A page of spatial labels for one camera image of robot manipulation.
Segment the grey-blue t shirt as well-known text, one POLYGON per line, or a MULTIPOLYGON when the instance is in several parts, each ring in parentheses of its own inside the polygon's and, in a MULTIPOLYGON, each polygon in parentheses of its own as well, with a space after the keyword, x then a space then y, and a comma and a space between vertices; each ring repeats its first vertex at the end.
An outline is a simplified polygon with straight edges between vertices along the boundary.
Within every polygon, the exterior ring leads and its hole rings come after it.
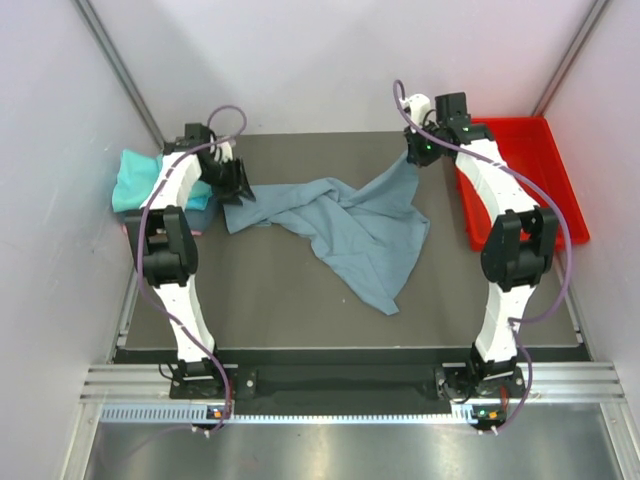
POLYGON ((254 200, 225 206, 226 228, 236 234, 279 225, 308 240, 363 303, 392 316, 430 231, 413 204, 418 186, 405 154, 359 189, 333 177, 257 185, 254 200))

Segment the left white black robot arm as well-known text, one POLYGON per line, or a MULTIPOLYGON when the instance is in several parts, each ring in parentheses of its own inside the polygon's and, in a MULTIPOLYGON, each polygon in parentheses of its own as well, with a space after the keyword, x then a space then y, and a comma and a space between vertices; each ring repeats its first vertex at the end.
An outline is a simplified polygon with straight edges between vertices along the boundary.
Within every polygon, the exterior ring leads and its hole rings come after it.
POLYGON ((202 181, 223 204, 243 205, 255 195, 233 142, 207 125, 188 123, 165 143, 161 171, 140 207, 125 214, 125 229, 140 291, 169 320, 176 339, 170 362, 170 395, 179 399, 228 400, 228 375, 216 356, 196 289, 199 252, 186 216, 193 187, 202 181))

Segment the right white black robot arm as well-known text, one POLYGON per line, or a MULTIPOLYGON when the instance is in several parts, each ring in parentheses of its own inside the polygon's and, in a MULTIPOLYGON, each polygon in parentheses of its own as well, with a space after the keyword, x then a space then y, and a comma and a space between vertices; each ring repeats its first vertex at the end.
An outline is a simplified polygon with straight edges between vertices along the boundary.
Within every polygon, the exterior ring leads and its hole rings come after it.
POLYGON ((430 100, 399 95, 408 162, 426 167, 448 157, 471 184, 491 223, 480 263, 489 293, 480 333, 463 373, 446 376, 441 393, 465 402, 515 380, 519 323, 542 276, 552 265, 560 222, 520 185, 501 156, 490 128, 475 123, 464 93, 430 100))

